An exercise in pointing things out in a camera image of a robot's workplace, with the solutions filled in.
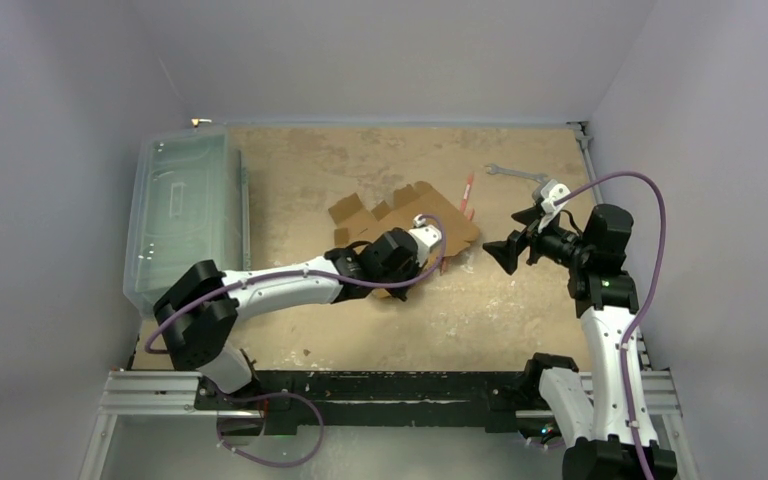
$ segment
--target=clear plastic bin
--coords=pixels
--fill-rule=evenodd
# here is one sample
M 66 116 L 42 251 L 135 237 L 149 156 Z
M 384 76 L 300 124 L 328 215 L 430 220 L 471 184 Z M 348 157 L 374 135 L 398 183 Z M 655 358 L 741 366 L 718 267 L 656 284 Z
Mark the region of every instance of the clear plastic bin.
M 145 141 L 137 165 L 125 296 L 143 316 L 194 263 L 249 269 L 248 175 L 221 126 Z

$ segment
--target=cable connector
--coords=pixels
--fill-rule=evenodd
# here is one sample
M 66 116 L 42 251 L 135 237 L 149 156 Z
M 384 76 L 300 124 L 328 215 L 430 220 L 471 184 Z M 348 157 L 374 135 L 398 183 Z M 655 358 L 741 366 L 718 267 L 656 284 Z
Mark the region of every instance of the cable connector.
M 539 190 L 534 192 L 535 200 L 540 202 L 540 208 L 545 213 L 540 219 L 540 225 L 537 226 L 538 232 L 542 232 L 561 213 L 567 202 L 558 205 L 555 205 L 555 202 L 567 195 L 569 195 L 569 188 L 563 183 L 558 183 L 557 180 L 549 180 Z

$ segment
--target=open-end wrench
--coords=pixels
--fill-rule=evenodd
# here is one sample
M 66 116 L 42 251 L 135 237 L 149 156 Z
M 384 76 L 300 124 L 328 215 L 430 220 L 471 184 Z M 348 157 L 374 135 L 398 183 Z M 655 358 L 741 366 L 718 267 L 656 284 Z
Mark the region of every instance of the open-end wrench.
M 534 180 L 535 182 L 540 184 L 543 184 L 549 181 L 549 175 L 546 175 L 545 173 L 520 172 L 519 170 L 502 168 L 496 165 L 495 163 L 488 163 L 487 165 L 484 165 L 484 169 L 490 175 L 496 175 L 497 173 L 501 173 L 502 175 L 511 175 L 513 177 L 527 178 L 529 180 Z

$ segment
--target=cardboard box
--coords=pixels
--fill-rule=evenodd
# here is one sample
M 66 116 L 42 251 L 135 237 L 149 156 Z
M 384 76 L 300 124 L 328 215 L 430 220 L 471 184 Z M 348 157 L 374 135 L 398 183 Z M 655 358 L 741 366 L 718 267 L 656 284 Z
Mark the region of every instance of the cardboard box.
M 454 257 L 478 239 L 478 227 L 440 194 L 428 182 L 416 182 L 393 192 L 393 205 L 382 201 L 368 210 L 357 193 L 349 195 L 328 209 L 334 220 L 334 245 L 345 247 L 358 240 L 374 241 L 382 233 L 399 227 L 413 228 L 413 219 L 420 213 L 436 215 L 443 222 L 446 232 L 446 257 Z M 437 258 L 432 253 L 426 268 Z M 387 296 L 384 290 L 376 290 L 379 297 Z

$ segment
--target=worn table surface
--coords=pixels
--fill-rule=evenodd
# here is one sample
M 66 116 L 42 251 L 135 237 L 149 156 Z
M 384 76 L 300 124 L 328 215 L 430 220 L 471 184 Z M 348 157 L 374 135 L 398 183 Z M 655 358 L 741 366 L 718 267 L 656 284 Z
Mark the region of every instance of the worn table surface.
M 508 276 L 481 250 L 518 224 L 536 183 L 487 175 L 484 165 L 545 172 L 570 188 L 587 181 L 569 130 L 496 128 L 233 128 L 250 175 L 255 269 L 288 265 L 333 246 L 327 208 L 358 192 L 369 208 L 397 187 L 426 180 L 469 205 L 481 237 L 444 275 L 415 287 L 408 302 L 369 297 L 309 305 L 238 322 L 235 345 L 258 368 L 323 370 L 520 370 L 534 352 L 569 355 L 590 368 L 567 294 L 566 269 L 548 260 Z M 570 202 L 583 227 L 592 196 Z M 144 322 L 142 338 L 156 324 Z M 171 369 L 138 348 L 135 369 Z

